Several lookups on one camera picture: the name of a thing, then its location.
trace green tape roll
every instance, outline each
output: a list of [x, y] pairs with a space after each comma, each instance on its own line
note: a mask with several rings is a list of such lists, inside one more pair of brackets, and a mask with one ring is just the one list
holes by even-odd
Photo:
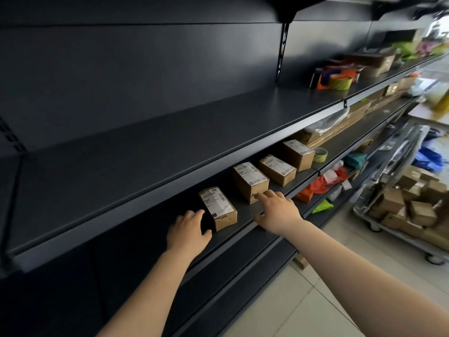
[[351, 87], [352, 78], [345, 74], [333, 74], [329, 77], [328, 86], [332, 90], [349, 90]]
[[315, 156], [313, 157], [314, 162], [322, 163], [326, 161], [327, 158], [327, 150], [324, 148], [313, 148], [313, 151], [315, 152]]

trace tiled floor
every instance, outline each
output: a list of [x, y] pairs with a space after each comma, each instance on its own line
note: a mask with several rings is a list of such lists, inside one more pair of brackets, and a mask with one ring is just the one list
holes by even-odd
[[[385, 232], [369, 231], [348, 205], [324, 231], [349, 249], [449, 310], [449, 265]], [[287, 266], [225, 337], [363, 336], [311, 266]]]

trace caster wheel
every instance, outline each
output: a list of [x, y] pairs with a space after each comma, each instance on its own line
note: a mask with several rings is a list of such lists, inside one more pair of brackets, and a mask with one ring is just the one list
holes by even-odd
[[373, 224], [371, 224], [371, 223], [368, 223], [367, 226], [368, 226], [368, 229], [369, 229], [371, 232], [375, 232], [375, 233], [380, 233], [380, 232], [382, 232], [382, 230], [381, 230], [378, 226], [376, 226], [376, 225], [373, 225]]
[[433, 265], [441, 266], [445, 263], [439, 257], [431, 255], [430, 253], [427, 253], [425, 258], [429, 263], [431, 263]]

